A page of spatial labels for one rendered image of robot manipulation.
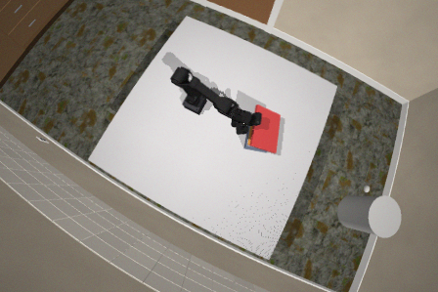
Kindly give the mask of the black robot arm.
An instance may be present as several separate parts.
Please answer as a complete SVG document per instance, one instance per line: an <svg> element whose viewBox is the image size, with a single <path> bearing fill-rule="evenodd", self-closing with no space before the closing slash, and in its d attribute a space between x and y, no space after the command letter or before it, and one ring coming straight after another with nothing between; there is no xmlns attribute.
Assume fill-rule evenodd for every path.
<svg viewBox="0 0 438 292"><path fill-rule="evenodd" d="M187 91L185 92L187 94L187 98L184 99L184 101L191 105L197 106L199 104L200 97L204 96L213 103L213 106L219 113L233 120L239 121L235 122L237 135L246 134L248 132L247 124L251 120L251 113L249 111L239 109L239 104L230 98L218 96L211 89L201 83L197 77L192 75L193 78L191 81L189 81L189 73L192 75L189 69L178 66L170 78L174 85L182 88L183 90L185 90L184 88L190 88L189 86L192 87L192 89L186 89ZM232 106L233 104L234 106Z"/></svg>

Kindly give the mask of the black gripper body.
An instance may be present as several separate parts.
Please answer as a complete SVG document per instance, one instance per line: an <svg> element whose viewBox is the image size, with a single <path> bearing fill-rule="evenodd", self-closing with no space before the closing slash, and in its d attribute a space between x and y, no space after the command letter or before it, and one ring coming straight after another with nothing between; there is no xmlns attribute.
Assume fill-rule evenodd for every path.
<svg viewBox="0 0 438 292"><path fill-rule="evenodd" d="M261 124L261 119L262 119L262 113L254 112L251 115L252 115L251 120L250 120L251 122L249 122L249 123L252 123L252 125L260 125ZM239 121L237 121L237 120L234 121L232 119L232 122L231 122L232 127L236 127L235 122L239 122Z"/></svg>

